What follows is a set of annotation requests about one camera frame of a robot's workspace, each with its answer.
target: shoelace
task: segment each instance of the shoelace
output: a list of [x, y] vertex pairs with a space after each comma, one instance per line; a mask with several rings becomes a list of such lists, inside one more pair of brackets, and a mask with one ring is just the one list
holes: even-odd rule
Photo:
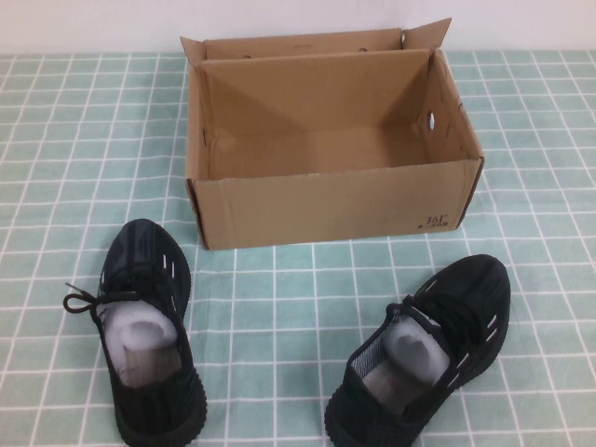
[[[87, 312], [88, 310], [90, 310], [90, 308], [95, 305], [97, 298], [93, 296], [91, 293], [79, 289], [78, 287], [69, 284], [68, 282], [66, 283], [66, 285], [78, 291], [78, 293], [69, 293], [64, 297], [62, 305], [64, 306], [66, 312], [69, 312], [71, 314], [82, 314], [83, 312]], [[102, 299], [104, 299], [107, 302], [110, 302], [118, 301], [119, 299], [130, 299], [135, 295], [136, 293], [134, 291], [116, 291], [102, 295]], [[82, 307], [71, 307], [70, 301], [73, 299], [80, 300], [84, 303], [87, 303], [87, 305], [84, 305]]]
[[403, 303], [440, 324], [449, 347], [458, 359], [486, 339], [486, 325], [480, 311], [468, 305], [454, 305], [454, 300], [448, 295], [429, 294], [417, 302], [407, 296]]

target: cardboard box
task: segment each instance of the cardboard box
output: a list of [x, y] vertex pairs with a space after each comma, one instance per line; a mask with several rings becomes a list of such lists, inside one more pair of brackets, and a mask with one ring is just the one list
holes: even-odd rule
[[197, 42], [188, 194], [209, 249], [454, 230], [483, 155], [420, 28]]

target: shoe insole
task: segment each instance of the shoe insole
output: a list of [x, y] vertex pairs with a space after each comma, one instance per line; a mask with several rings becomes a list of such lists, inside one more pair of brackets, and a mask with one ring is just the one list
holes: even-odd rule
[[141, 387], [163, 381], [182, 368], [173, 323], [143, 301], [102, 309], [105, 341], [122, 383]]
[[402, 368], [386, 359], [362, 379], [364, 385], [388, 409], [402, 414], [406, 406], [427, 393], [429, 384], [423, 384]]
[[125, 356], [126, 367], [120, 370], [120, 379], [135, 388], [167, 379], [183, 366], [175, 345], [146, 351], [125, 348]]

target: shoe tongue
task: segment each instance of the shoe tongue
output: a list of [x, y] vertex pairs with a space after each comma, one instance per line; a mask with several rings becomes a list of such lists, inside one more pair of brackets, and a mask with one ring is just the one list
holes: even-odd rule
[[451, 363], [440, 325], [415, 308], [403, 309], [403, 314], [384, 337], [386, 353], [420, 382], [435, 385]]
[[432, 338], [435, 340], [435, 342], [437, 342], [437, 344], [440, 346], [440, 349], [442, 349], [442, 351], [445, 352], [445, 354], [447, 354], [450, 358], [454, 357], [451, 345], [445, 337], [441, 325], [437, 321], [429, 317], [427, 314], [419, 310], [417, 307], [413, 307], [412, 305], [403, 306], [401, 309], [401, 313], [415, 320], [416, 323], [418, 323], [426, 332], [428, 332], [432, 336]]
[[135, 292], [136, 298], [145, 302], [162, 314], [171, 318], [172, 311], [175, 312], [176, 306], [174, 300], [163, 286], [150, 281], [147, 276], [143, 275], [122, 275], [120, 277], [112, 278], [111, 282], [106, 281], [104, 289], [110, 292]]

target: sneaker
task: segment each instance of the sneaker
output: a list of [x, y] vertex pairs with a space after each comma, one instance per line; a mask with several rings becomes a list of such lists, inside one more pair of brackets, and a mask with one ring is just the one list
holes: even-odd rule
[[487, 255], [441, 270], [347, 362], [325, 412], [337, 447], [409, 447], [442, 403], [494, 362], [508, 329], [506, 268]]
[[[133, 447], [182, 447], [201, 431], [205, 391], [183, 326], [190, 297], [188, 263], [161, 226], [124, 225], [108, 250], [98, 296], [64, 298], [73, 314], [89, 311], [102, 340], [115, 420]], [[86, 303], [71, 307], [71, 300]]]

